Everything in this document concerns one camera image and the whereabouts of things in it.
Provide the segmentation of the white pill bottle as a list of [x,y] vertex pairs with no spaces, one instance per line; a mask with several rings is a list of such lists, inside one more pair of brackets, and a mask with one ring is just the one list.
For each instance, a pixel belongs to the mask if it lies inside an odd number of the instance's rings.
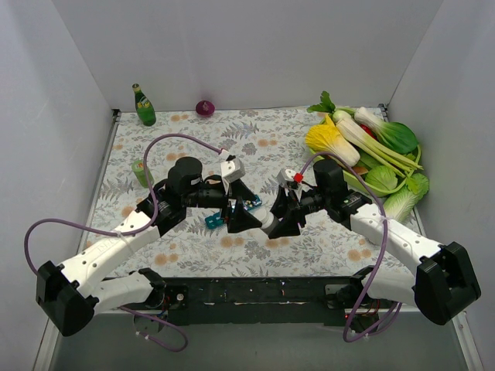
[[267,235],[269,235],[279,223],[274,214],[267,209],[257,209],[253,216],[260,221],[260,229]]

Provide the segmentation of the teal pill organizer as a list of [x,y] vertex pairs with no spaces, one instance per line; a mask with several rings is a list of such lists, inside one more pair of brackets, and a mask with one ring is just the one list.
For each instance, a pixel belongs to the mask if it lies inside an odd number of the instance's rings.
[[[256,209],[262,204],[263,202],[258,195],[255,196],[254,201],[243,201],[244,209],[246,209],[247,211]],[[222,227],[224,225],[224,220],[221,218],[221,212],[217,212],[206,217],[204,221],[208,230],[215,230],[216,228]]]

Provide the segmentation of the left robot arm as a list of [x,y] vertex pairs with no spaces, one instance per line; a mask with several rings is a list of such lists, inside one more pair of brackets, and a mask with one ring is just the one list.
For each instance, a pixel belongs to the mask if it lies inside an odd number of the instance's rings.
[[241,180],[245,170],[239,158],[227,157],[220,174],[208,179],[203,179],[202,171],[198,159],[180,158],[112,236],[61,264],[48,261],[39,268],[36,301],[62,335],[74,335],[95,315],[122,305],[160,308],[167,296],[166,283],[152,269],[121,278],[107,275],[180,224],[189,208],[221,210],[231,233],[261,227],[243,205],[255,196]]

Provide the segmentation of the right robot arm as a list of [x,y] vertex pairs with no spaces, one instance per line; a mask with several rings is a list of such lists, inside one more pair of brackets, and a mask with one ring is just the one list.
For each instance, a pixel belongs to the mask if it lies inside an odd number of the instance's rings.
[[447,245],[423,237],[397,220],[388,219],[379,205],[351,192],[343,170],[332,159],[313,165],[316,186],[300,187],[302,174],[280,171],[280,186],[269,211],[257,211],[262,230],[271,239],[300,234],[306,216],[325,210],[336,223],[380,245],[398,259],[404,275],[367,267],[351,277],[351,301],[367,307],[377,300],[415,306],[428,320],[444,325],[481,296],[467,250],[456,242]]

